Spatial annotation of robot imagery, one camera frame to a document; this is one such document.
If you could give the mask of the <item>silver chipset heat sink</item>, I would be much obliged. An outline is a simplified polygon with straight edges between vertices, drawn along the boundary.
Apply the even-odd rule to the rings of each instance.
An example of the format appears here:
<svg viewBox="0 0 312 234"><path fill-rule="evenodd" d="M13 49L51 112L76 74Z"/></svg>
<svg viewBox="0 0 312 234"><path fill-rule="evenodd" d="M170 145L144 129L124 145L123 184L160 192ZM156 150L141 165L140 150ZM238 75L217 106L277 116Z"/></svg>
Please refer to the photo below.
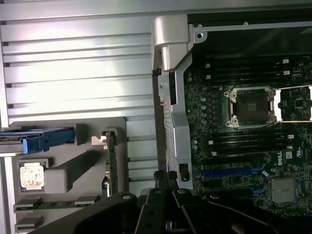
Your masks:
<svg viewBox="0 0 312 234"><path fill-rule="evenodd" d="M296 201L295 179L292 177L274 178L271 181L272 201L276 204Z"/></svg>

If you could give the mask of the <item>hard disk with blue carrier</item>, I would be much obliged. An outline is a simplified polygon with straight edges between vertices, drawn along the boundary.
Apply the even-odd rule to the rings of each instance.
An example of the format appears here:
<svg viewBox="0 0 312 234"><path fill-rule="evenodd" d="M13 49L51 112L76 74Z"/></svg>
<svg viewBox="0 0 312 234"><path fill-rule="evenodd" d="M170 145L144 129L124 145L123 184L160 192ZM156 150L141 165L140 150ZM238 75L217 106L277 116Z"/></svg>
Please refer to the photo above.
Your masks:
<svg viewBox="0 0 312 234"><path fill-rule="evenodd" d="M73 128L12 129L0 131L0 155L19 156L47 152L75 140Z"/></svg>

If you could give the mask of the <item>metal socket cover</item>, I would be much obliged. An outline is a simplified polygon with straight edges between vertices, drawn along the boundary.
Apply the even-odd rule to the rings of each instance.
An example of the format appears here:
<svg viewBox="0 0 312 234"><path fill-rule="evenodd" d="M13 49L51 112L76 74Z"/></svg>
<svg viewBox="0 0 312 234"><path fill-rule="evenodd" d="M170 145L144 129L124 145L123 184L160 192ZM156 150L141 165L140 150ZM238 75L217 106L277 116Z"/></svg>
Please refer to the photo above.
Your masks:
<svg viewBox="0 0 312 234"><path fill-rule="evenodd" d="M312 122L312 85L276 89L273 107L278 122Z"/></svg>

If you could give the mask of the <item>grey parts rack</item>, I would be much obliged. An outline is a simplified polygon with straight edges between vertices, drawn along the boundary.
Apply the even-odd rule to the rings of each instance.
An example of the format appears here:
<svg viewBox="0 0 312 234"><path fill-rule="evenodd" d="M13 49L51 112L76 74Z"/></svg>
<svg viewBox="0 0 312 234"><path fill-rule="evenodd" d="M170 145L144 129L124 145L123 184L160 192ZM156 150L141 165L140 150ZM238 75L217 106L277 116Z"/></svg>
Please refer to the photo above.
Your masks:
<svg viewBox="0 0 312 234"><path fill-rule="evenodd" d="M105 132L115 132L118 192L129 189L126 121L122 117L72 120L17 121L16 129L73 128L75 140L39 152L12 158L14 182L13 205L23 199L44 201L77 200L81 196L102 196L102 181L105 176L107 152L101 146L92 146L91 137L100 138ZM44 190L22 192L20 187L20 163L40 162L45 167ZM43 227L57 219L83 208L37 210L14 213L14 234L22 234Z"/></svg>

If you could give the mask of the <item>open black PC case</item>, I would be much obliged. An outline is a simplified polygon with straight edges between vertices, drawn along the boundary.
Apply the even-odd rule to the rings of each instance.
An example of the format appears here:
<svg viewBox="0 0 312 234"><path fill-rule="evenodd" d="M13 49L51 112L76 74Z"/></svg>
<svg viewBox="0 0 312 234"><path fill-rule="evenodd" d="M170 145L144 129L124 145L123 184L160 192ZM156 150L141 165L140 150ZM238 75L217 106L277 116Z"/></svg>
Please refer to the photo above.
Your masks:
<svg viewBox="0 0 312 234"><path fill-rule="evenodd" d="M157 17L153 55L167 167L177 172L181 188L194 190L184 92L187 68L196 58L312 55L312 8Z"/></svg>

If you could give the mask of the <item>blue expansion slot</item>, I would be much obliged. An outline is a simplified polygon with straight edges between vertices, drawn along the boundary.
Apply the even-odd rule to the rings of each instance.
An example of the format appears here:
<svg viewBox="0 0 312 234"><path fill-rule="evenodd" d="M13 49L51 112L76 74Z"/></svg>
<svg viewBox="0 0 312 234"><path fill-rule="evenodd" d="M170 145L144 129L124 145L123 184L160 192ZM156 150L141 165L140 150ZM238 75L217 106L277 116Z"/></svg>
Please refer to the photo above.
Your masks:
<svg viewBox="0 0 312 234"><path fill-rule="evenodd" d="M252 168L230 168L220 170L204 170L201 176L204 178L220 177L220 176L233 176L233 175L253 175L257 174L259 169Z"/></svg>

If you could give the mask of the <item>silver CPU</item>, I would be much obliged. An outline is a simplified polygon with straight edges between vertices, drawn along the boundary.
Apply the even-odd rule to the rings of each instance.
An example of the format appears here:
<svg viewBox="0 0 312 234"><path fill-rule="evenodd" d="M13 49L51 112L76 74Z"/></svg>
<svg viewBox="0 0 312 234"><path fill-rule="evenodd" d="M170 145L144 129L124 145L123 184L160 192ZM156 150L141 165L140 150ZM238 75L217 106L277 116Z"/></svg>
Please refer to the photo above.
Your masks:
<svg viewBox="0 0 312 234"><path fill-rule="evenodd" d="M19 164L21 191L43 191L44 171L45 167L40 162L21 162Z"/></svg>

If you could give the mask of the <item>green RAM stick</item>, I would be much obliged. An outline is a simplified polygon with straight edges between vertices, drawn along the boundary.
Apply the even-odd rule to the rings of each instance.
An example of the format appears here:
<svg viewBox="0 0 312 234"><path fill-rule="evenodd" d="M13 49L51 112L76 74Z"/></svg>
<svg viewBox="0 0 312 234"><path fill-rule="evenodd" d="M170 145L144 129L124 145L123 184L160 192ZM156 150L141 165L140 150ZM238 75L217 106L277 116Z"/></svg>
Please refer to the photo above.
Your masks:
<svg viewBox="0 0 312 234"><path fill-rule="evenodd" d="M23 199L13 205L14 213L34 212L37 210L83 208L95 204L100 196L81 196L77 200L44 201L38 199Z"/></svg>

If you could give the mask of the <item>green Dell motherboard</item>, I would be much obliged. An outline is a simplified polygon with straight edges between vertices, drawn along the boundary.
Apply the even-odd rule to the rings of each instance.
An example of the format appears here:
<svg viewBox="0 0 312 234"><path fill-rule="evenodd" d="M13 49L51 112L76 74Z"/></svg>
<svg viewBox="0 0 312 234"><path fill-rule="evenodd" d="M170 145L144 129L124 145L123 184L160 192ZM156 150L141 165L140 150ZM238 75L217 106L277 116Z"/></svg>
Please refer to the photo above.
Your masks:
<svg viewBox="0 0 312 234"><path fill-rule="evenodd" d="M184 75L193 187L201 197L229 195L283 217L312 218L312 122L234 129L225 126L225 91L312 85L312 55L195 58ZM204 178L204 170L259 169L253 175ZM272 201L274 178L295 179L294 202Z"/></svg>

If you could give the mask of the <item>CPU socket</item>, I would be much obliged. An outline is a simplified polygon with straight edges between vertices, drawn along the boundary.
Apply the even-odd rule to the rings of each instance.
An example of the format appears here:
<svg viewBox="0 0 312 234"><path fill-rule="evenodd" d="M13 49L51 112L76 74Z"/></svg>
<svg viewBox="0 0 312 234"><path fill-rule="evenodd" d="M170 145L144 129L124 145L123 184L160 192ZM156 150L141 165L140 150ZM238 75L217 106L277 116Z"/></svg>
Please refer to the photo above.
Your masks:
<svg viewBox="0 0 312 234"><path fill-rule="evenodd" d="M274 97L276 91L269 86L238 87L225 91L228 116L225 126L234 129L260 128L277 123Z"/></svg>

